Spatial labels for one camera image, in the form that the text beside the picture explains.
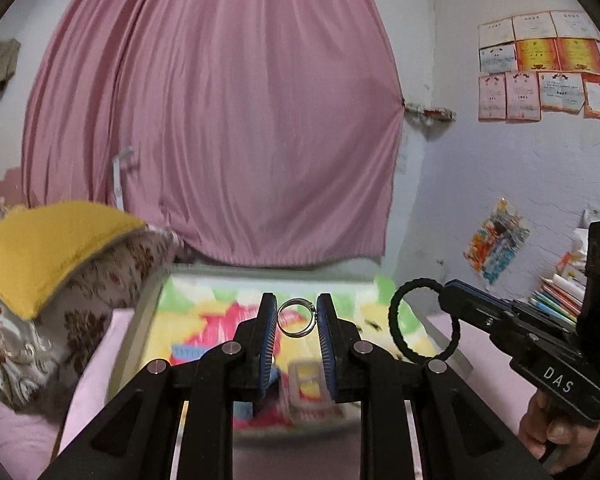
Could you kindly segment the person's right hand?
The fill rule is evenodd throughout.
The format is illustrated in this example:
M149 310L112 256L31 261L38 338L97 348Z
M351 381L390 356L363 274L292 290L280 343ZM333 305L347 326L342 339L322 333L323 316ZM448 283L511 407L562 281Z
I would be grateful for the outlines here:
M584 424L567 416L550 414L551 410L552 399L538 390L520 420L518 438L537 460L545 455L550 444L555 445L558 454L548 461L547 471L562 474L583 464L591 454L600 433L600 422Z

